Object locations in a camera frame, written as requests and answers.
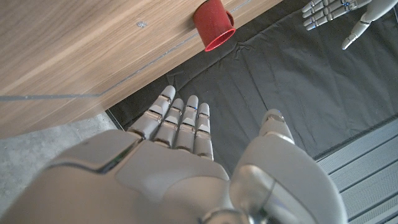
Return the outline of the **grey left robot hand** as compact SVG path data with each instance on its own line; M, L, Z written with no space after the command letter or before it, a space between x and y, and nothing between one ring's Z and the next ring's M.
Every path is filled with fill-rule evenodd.
M341 45L346 50L371 25L372 22L389 12L397 5L397 0L313 0L302 8L303 26L312 30L337 17L366 6L366 12L355 24L351 33Z

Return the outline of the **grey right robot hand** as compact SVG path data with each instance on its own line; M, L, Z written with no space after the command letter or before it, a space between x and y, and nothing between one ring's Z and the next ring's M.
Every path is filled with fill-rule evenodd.
M127 130L45 166L2 223L347 223L329 175L269 110L232 174L215 162L210 108L167 86Z

